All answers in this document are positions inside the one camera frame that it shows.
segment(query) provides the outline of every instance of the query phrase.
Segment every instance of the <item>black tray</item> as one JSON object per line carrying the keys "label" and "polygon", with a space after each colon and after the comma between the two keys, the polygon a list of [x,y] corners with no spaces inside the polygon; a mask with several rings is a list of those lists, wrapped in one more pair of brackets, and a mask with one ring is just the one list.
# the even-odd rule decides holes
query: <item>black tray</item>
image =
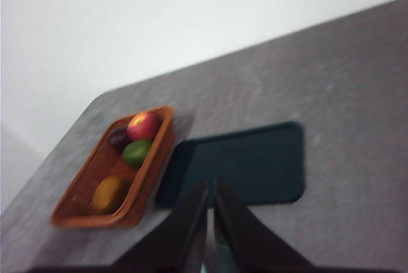
{"label": "black tray", "polygon": [[303,193],[303,130],[295,122],[179,143],[157,192],[171,208],[200,180],[222,178],[248,204],[294,202]]}

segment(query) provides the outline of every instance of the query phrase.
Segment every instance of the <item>brown wicker basket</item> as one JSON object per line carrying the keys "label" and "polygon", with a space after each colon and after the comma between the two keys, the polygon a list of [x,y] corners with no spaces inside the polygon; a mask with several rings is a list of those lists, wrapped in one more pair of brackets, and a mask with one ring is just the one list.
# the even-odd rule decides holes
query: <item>brown wicker basket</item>
{"label": "brown wicker basket", "polygon": [[[134,116],[127,115],[113,122],[79,170],[52,214],[52,222],[62,227],[131,226],[143,216],[147,200],[174,142],[173,109],[162,106],[146,110],[157,115],[162,124],[149,153],[139,169],[131,168],[109,144],[109,133],[125,126]],[[132,180],[121,207],[113,214],[98,214],[91,200],[98,184],[109,175]]]}

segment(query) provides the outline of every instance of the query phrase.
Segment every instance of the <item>red apple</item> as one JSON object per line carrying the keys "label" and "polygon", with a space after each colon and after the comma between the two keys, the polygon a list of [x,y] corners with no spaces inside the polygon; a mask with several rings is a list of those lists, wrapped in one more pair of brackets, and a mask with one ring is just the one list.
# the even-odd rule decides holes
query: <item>red apple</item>
{"label": "red apple", "polygon": [[142,112],[133,117],[127,125],[127,134],[132,140],[153,140],[160,128],[160,120],[150,112]]}

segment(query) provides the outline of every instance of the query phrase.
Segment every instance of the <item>gray table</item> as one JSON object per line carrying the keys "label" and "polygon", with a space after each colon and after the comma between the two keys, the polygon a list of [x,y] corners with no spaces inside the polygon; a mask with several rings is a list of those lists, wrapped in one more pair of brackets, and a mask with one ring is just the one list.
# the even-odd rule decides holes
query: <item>gray table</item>
{"label": "gray table", "polygon": [[[133,228],[61,230],[58,199],[105,128],[175,107],[178,140],[297,120],[307,189],[251,209],[317,265],[408,272],[408,0],[399,0],[96,98],[1,216],[2,272],[109,264],[168,212]],[[210,224],[207,262],[216,257]]]}

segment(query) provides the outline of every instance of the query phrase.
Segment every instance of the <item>yellow fruit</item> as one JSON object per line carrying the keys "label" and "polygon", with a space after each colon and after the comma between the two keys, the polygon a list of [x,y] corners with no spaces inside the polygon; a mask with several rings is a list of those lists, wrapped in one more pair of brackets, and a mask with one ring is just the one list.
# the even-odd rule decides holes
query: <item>yellow fruit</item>
{"label": "yellow fruit", "polygon": [[127,180],[116,176],[107,177],[96,188],[91,205],[100,213],[113,213],[122,205],[128,189]]}

